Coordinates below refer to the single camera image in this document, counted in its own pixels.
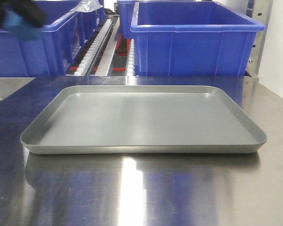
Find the blue plastic bin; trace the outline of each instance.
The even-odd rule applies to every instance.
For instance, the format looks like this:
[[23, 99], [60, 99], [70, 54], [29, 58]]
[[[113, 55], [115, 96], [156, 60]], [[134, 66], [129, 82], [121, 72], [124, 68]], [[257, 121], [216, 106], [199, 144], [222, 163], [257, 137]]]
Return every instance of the blue plastic bin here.
[[99, 20], [100, 23], [103, 22], [105, 19], [106, 13], [105, 13], [105, 5], [104, 5], [104, 0], [99, 0], [100, 4], [103, 6], [102, 8], [98, 9], [98, 14], [99, 14]]
[[47, 13], [41, 39], [20, 41], [0, 29], [0, 77], [65, 75], [84, 45], [78, 1], [36, 1]]
[[137, 75], [243, 76], [265, 25], [218, 2], [142, 1], [134, 6]]
[[96, 11], [90, 13], [81, 13], [83, 17], [83, 27], [84, 27], [84, 35], [85, 39], [89, 40], [93, 34], [95, 29], [97, 28], [97, 14]]
[[119, 7], [119, 18], [121, 23], [121, 30], [125, 39], [133, 39], [134, 33], [131, 32], [131, 20], [133, 15], [134, 4], [138, 0], [117, 0]]

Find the stainless steel table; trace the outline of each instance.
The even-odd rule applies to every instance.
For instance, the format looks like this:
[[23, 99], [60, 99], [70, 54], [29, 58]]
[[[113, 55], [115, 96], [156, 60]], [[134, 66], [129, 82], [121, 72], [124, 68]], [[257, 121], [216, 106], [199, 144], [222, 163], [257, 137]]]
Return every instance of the stainless steel table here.
[[283, 226], [283, 99], [251, 78], [243, 107], [268, 135], [255, 154], [39, 156], [20, 143], [21, 132], [64, 87], [188, 83], [37, 78], [3, 100], [0, 226]]

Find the bin rim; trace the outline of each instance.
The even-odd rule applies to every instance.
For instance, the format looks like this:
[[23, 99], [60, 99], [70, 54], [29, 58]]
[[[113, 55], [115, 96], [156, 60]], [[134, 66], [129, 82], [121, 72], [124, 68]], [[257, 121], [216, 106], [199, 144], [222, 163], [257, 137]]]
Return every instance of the bin rim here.
[[[66, 14], [64, 14], [62, 17], [60, 17], [59, 19], [57, 19], [53, 23], [48, 24], [48, 25], [44, 25], [42, 28], [40, 28], [41, 32], [56, 32], [64, 24], [66, 24], [70, 19], [75, 17], [78, 13], [80, 13], [80, 12], [76, 12], [76, 11], [67, 12]], [[8, 33], [8, 31], [5, 31], [3, 29], [0, 29], [0, 32], [1, 33]]]
[[[173, 25], [138, 25], [139, 4], [149, 1], [137, 1], [134, 4], [133, 16], [131, 21], [132, 32], [259, 32], [264, 31], [265, 25], [257, 20], [250, 18], [240, 12], [230, 9], [229, 7], [215, 1], [191, 1], [191, 4], [216, 4], [242, 17], [252, 24], [173, 24]], [[186, 0], [170, 0], [169, 2], [187, 2]]]
[[118, 5], [134, 4], [137, 1], [195, 1], [195, 0], [117, 0]]

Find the gray tray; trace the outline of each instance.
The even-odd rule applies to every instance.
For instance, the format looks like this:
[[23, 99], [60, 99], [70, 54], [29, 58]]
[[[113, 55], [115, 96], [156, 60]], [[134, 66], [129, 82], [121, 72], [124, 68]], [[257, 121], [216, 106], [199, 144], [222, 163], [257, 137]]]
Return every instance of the gray tray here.
[[252, 153], [266, 134], [209, 86], [73, 86], [21, 135], [36, 154]]

